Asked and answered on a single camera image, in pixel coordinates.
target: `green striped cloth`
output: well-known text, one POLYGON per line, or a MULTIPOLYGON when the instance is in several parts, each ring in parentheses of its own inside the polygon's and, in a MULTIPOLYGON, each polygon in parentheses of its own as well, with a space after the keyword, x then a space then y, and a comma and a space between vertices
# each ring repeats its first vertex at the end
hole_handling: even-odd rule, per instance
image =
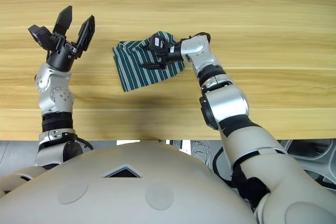
MULTIPOLYGON (((158 31, 157 34, 166 38, 169 43, 176 43, 169 33, 158 31)), ((149 44, 149 41, 149 38, 142 41, 121 41, 113 48, 114 61, 124 92, 163 81, 184 69, 183 62, 168 64, 164 70, 143 68, 141 64, 145 62, 154 63, 158 60, 154 52, 144 48, 149 44)))

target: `white stripe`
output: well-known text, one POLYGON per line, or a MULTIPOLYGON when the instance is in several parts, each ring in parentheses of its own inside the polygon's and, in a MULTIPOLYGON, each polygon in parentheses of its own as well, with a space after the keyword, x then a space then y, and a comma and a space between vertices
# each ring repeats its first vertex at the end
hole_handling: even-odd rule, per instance
MULTIPOLYGON (((136 51, 135 53, 136 53, 136 55, 138 55, 138 58, 139 58, 139 60, 140 60, 140 63, 143 64, 143 59, 141 58, 140 52, 139 52, 139 51, 136 51)), ((145 76, 146 76, 148 85, 150 85, 150 84, 151 84, 151 80, 149 79, 149 76, 148 76, 148 74, 147 74, 147 70, 144 69, 143 72, 145 73, 145 76)))
POLYGON ((124 79, 125 79, 125 82, 126 82, 126 84, 127 84, 127 91, 131 91, 131 86, 130 86, 129 80, 128 80, 128 78, 127 78, 127 75, 126 75, 124 66, 123 66, 123 64, 122 64, 122 62, 121 62, 121 58, 120 58, 120 55, 119 55, 119 53, 118 53, 118 50, 116 49, 115 52, 116 52, 115 54, 117 55, 117 58, 118 58, 119 67, 120 67, 120 69, 121 69, 121 72, 122 72, 122 74, 123 74, 123 76, 124 76, 124 79))
MULTIPOLYGON (((165 39, 168 40, 168 36, 167 36, 167 34, 166 34, 165 32, 162 32, 162 33, 163 33, 163 36, 165 37, 165 39)), ((173 69, 172 69, 172 75, 171 75, 170 72, 169 72, 169 67, 172 68, 172 65, 171 65, 171 64, 168 64, 168 65, 167 65, 166 73, 167 73, 168 78, 171 78, 172 76, 174 76, 174 71, 173 71, 173 69)))
MULTIPOLYGON (((146 43, 145 43, 144 41, 142 41, 141 43, 142 43, 143 46, 146 46, 146 43)), ((154 81, 154 75, 153 75, 153 71, 152 71, 152 70, 147 70, 147 69, 145 68, 145 69, 144 69, 144 72, 145 72, 146 74, 150 73, 151 76, 152 76, 152 78, 153 78, 153 81, 154 81)), ((149 85, 151 85, 151 84, 154 84, 155 82, 152 82, 152 81, 149 79, 148 83, 149 83, 149 85)))
POLYGON ((125 84, 125 81, 124 81, 124 79, 123 79, 123 75, 122 75, 122 73, 121 73, 121 69, 120 69, 120 67, 119 67, 119 64, 115 64, 116 66, 117 66, 117 70, 118 70, 118 73, 119 73, 119 75, 120 75, 120 81, 121 81, 121 84, 122 84, 122 86, 125 88, 126 87, 126 84, 125 84))
MULTIPOLYGON (((152 53, 151 53, 150 51, 148 52, 148 55, 149 55, 150 59, 152 60, 152 62, 154 62, 153 55, 152 55, 152 53)), ((157 78, 158 78, 158 81, 160 81, 161 78, 160 78, 160 75, 159 75, 158 70, 157 70, 157 69, 154 69, 154 72, 155 72, 155 74, 156 74, 156 76, 157 76, 157 78)))
POLYGON ((127 79, 126 72, 125 72, 124 67, 122 65, 122 62, 121 62, 121 59, 120 59, 120 56, 119 56, 119 53, 118 53, 117 49, 115 49, 115 56, 117 57, 117 60, 118 60, 118 63, 119 63, 120 73, 123 76, 123 79, 125 80, 125 86, 124 87, 127 91, 131 91, 131 86, 130 86, 129 81, 127 79))
POLYGON ((128 53, 126 52, 126 49, 123 47, 122 50, 125 52, 125 55, 127 56, 127 58, 129 59, 130 63, 131 63, 131 67, 133 69, 133 73, 134 73, 134 76, 135 76, 135 79, 137 80, 137 83, 138 83, 138 88, 141 87, 141 83, 140 83, 140 80, 139 80, 139 77, 138 77, 138 74, 137 72, 135 71, 135 67, 134 67, 134 64, 133 64, 133 60, 131 58, 131 56, 128 55, 128 53))

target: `cable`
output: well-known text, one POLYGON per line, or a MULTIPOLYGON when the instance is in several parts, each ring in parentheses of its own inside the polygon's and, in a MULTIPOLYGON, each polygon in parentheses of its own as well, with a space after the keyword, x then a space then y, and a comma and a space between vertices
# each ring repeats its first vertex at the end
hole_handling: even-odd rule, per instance
POLYGON ((219 149, 219 151, 216 153, 215 157, 214 157, 214 160, 212 161, 212 167, 213 167, 213 170, 214 170, 214 173, 224 182, 226 183, 229 187, 231 188, 236 188, 236 186, 232 183, 231 180, 227 180, 227 179, 224 179, 220 176, 219 172, 218 172, 218 169, 217 169, 217 159, 218 157, 224 152, 224 149, 223 147, 221 147, 219 149))
POLYGON ((86 141, 86 140, 84 140, 84 139, 82 139, 80 137, 76 137, 76 141, 84 144, 84 148, 88 147, 90 150, 93 150, 92 144, 90 144, 88 141, 86 141))
POLYGON ((47 61, 49 59, 49 56, 50 56, 50 50, 47 50, 47 61))

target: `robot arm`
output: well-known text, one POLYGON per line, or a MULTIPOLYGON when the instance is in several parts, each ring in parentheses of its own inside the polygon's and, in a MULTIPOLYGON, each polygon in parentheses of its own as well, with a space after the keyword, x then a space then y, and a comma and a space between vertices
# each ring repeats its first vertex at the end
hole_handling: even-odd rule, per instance
POLYGON ((72 124, 74 98, 69 89, 70 69, 75 59, 88 49, 94 30, 94 17, 82 25, 78 41, 68 42, 65 33, 72 21, 72 7, 58 16, 52 33, 46 27, 33 25, 29 32, 48 51, 47 62, 35 77, 42 114, 42 133, 36 165, 50 169, 82 153, 72 124))
POLYGON ((170 47, 165 62, 193 64, 207 125, 219 130, 239 194, 259 223, 334 223, 336 197, 311 179, 264 128, 252 122, 244 93, 201 33, 170 47))

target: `silver arm segment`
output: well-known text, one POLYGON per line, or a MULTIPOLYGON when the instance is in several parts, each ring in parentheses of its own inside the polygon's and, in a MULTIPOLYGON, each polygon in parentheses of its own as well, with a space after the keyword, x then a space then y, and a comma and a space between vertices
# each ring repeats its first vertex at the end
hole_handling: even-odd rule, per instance
POLYGON ((70 71, 59 71, 47 63, 40 66, 36 75, 35 84, 39 92, 39 107, 43 117, 43 132, 39 136, 40 148, 36 155, 37 166, 63 163, 70 158, 64 155, 65 151, 71 148, 76 149, 76 155, 81 153, 78 144, 74 143, 76 137, 76 131, 72 128, 74 97, 69 90, 70 77, 70 71))
POLYGON ((51 112, 72 113, 74 98, 69 90, 70 77, 70 72, 58 71, 47 63, 40 66, 35 85, 42 115, 51 112))
POLYGON ((272 135, 249 118, 244 93, 221 71, 205 36, 182 41, 193 64, 206 123, 220 131, 239 193, 259 223, 335 223, 336 197, 311 179, 272 135))

